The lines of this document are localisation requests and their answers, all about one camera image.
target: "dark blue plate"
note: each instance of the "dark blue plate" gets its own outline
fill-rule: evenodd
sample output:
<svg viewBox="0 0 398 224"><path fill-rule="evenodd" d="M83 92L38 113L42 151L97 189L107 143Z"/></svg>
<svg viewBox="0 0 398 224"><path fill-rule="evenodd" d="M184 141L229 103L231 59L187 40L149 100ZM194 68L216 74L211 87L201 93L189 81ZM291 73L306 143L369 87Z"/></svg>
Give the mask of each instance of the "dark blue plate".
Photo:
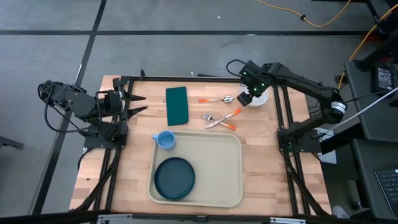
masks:
<svg viewBox="0 0 398 224"><path fill-rule="evenodd" d="M161 196L180 200L191 192L195 184L195 171L185 159L168 158L156 169L154 182Z"/></svg>

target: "white cable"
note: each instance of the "white cable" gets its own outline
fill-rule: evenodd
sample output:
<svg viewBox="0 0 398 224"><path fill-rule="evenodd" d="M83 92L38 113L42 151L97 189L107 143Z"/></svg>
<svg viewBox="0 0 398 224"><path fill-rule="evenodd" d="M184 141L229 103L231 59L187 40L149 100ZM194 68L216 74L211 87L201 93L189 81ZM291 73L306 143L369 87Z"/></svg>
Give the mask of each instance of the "white cable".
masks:
<svg viewBox="0 0 398 224"><path fill-rule="evenodd" d="M373 102L371 105L365 107L365 109L361 110L360 112L354 114L352 117L348 118L347 120L336 124L334 127L332 127L331 129L329 129L325 134L329 133L330 131L332 131L333 129L337 128L338 126L347 123L349 120L355 118L356 116L360 115L361 113L365 112L367 109L369 109L370 107L372 107L373 105L375 105L376 103L380 102L382 99L384 99L385 97L389 96L390 94L392 94L393 92L395 92L396 90L398 90L398 87L393 89L392 91L390 91L389 93L385 94L384 96L380 97L380 99L376 100L375 102Z"/></svg>

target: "fork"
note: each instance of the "fork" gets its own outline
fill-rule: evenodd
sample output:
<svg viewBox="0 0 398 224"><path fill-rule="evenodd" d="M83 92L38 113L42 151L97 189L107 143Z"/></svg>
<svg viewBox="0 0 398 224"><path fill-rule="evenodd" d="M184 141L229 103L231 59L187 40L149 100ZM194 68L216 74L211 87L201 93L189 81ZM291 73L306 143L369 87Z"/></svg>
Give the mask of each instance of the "fork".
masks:
<svg viewBox="0 0 398 224"><path fill-rule="evenodd" d="M210 114L203 114L203 115L201 116L201 118L202 118L202 119L206 119L206 120L212 120L212 121L214 121L213 117L212 117ZM227 128L229 128L229 129L231 129L231 130L233 130L233 131L236 130L236 127L233 126L233 125L225 124L225 123L222 123L222 122L220 122L220 124L226 126Z"/></svg>

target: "knife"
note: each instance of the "knife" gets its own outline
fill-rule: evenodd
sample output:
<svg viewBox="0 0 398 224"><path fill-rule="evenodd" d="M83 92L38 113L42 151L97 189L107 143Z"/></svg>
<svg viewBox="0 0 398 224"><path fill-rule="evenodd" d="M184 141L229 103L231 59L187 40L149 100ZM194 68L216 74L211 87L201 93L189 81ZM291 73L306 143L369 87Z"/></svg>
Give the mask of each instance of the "knife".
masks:
<svg viewBox="0 0 398 224"><path fill-rule="evenodd" d="M217 125L218 123L223 122L225 119L229 118L230 116L236 115L240 112L242 112L242 111L240 109L237 109L236 111L234 111L233 113L230 113L229 115L225 116L224 118L220 118L220 119L212 122L211 124L206 125L205 128L211 128L211 127Z"/></svg>

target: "keyboard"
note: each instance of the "keyboard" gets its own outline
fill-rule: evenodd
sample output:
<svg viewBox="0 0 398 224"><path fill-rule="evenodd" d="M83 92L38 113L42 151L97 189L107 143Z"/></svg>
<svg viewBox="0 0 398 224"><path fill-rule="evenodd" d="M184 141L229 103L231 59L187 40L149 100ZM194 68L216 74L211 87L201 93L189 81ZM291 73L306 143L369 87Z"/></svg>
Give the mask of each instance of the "keyboard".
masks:
<svg viewBox="0 0 398 224"><path fill-rule="evenodd" d="M376 172L377 180L390 206L392 214L398 215L398 169Z"/></svg>

